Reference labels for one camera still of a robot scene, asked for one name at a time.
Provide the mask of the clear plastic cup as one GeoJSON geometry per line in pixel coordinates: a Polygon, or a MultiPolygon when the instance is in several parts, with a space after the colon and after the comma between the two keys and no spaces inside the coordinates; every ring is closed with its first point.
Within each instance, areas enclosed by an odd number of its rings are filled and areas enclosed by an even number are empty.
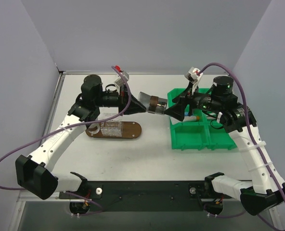
{"type": "Polygon", "coordinates": [[[89,128],[87,129],[87,132],[93,136],[97,134],[100,131],[100,125],[99,123],[91,124],[89,128]]]}

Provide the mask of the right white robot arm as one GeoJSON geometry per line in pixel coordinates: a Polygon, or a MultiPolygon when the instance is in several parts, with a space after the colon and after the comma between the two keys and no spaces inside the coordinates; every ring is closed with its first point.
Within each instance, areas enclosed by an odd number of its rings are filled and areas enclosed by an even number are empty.
{"type": "Polygon", "coordinates": [[[238,102],[232,87],[235,80],[229,76],[218,76],[206,93],[199,93],[200,76],[189,77],[187,88],[176,96],[173,105],[165,114],[184,120],[185,109],[212,112],[217,121],[236,144],[251,182],[244,182],[216,173],[205,178],[213,193],[222,193],[241,202],[251,215],[285,203],[285,181],[276,171],[261,140],[256,119],[245,102],[238,102]]]}

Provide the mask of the clear acrylic organizer box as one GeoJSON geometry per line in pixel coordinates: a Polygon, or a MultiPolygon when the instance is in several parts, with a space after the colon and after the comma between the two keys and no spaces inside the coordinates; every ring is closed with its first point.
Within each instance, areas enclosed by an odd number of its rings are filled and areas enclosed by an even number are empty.
{"type": "Polygon", "coordinates": [[[101,123],[101,133],[108,137],[122,137],[123,122],[121,121],[106,121],[101,123]]]}

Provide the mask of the black cylindrical cup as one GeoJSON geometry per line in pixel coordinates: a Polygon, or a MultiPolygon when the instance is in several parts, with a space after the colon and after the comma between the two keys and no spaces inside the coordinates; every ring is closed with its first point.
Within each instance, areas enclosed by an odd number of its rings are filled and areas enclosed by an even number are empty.
{"type": "Polygon", "coordinates": [[[140,92],[138,101],[146,108],[146,112],[163,115],[166,110],[168,100],[158,96],[151,96],[140,92]]]}

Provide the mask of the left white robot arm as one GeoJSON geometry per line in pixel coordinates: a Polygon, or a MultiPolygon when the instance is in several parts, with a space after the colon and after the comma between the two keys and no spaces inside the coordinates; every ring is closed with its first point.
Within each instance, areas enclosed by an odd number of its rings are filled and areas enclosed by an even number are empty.
{"type": "Polygon", "coordinates": [[[146,108],[132,96],[126,72],[118,74],[114,81],[115,91],[103,90],[98,75],[88,75],[81,85],[81,93],[71,106],[59,128],[28,156],[19,156],[15,161],[17,182],[24,189],[42,200],[54,192],[70,191],[76,198],[87,193],[86,179],[78,175],[73,180],[54,176],[55,164],[70,144],[91,125],[97,124],[101,107],[116,107],[118,114],[143,113],[146,108]]]}

